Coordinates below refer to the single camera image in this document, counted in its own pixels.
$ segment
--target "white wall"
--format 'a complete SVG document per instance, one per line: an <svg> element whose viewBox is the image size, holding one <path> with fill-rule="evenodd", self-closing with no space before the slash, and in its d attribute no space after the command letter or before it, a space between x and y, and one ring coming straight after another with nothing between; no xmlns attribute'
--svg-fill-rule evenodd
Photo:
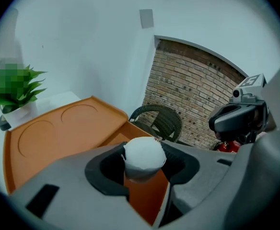
<svg viewBox="0 0 280 230"><path fill-rule="evenodd" d="M267 80L280 67L280 21L265 0L164 0L155 34L222 56L249 76Z"/></svg>
<svg viewBox="0 0 280 230"><path fill-rule="evenodd" d="M72 90L130 115L144 97L155 35L268 80L280 66L280 22L264 0L15 0L12 7L19 57L48 71L38 98ZM153 9L154 28L141 28L139 9Z"/></svg>
<svg viewBox="0 0 280 230"><path fill-rule="evenodd" d="M126 110L128 75L147 52L139 9L150 0L16 0L15 37L25 64L48 71L38 97L72 90Z"/></svg>

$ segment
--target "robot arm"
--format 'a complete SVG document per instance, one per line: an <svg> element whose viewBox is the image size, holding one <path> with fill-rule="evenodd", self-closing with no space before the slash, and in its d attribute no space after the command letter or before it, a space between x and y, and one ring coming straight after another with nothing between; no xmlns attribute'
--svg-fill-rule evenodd
<svg viewBox="0 0 280 230"><path fill-rule="evenodd" d="M246 78L233 90L229 103L210 117L209 127L221 141L253 143L266 129L269 110L261 96L266 83L264 74Z"/></svg>

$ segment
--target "fire extinguisher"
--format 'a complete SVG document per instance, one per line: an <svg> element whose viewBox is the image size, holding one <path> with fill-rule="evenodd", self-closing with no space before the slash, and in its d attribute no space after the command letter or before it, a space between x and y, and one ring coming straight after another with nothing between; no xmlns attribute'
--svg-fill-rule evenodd
<svg viewBox="0 0 280 230"><path fill-rule="evenodd" d="M234 141L225 141L225 142L220 141L215 145L213 150L236 153L240 147L241 147L241 144L235 140Z"/></svg>

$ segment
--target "wicker chair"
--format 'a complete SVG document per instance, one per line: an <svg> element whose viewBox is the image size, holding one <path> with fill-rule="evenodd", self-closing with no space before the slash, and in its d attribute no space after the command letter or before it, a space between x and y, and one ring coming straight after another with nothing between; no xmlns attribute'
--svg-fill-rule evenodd
<svg viewBox="0 0 280 230"><path fill-rule="evenodd" d="M169 107L163 105L141 106L133 112L129 120L136 120L136 118L140 114L152 111L158 112L158 115L152 123L151 127L139 121L133 122L133 124L135 124L136 126L150 133L153 136L156 136L157 134L158 136L162 137L162 140L177 142L182 132L182 120L180 116ZM155 126L158 129L158 131L153 130L153 126Z"/></svg>

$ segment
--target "orange tray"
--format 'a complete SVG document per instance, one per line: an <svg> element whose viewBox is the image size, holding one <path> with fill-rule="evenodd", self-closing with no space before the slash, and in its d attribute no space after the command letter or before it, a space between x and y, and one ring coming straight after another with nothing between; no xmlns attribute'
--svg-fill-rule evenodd
<svg viewBox="0 0 280 230"><path fill-rule="evenodd" d="M91 97L45 113L6 131L3 169L8 194L57 159L97 147L151 136L128 122L121 110ZM168 181L159 170L145 184L124 178L129 203L153 225Z"/></svg>
<svg viewBox="0 0 280 230"><path fill-rule="evenodd" d="M8 193L53 161L99 147L127 120L123 111L91 97L7 131L3 166Z"/></svg>

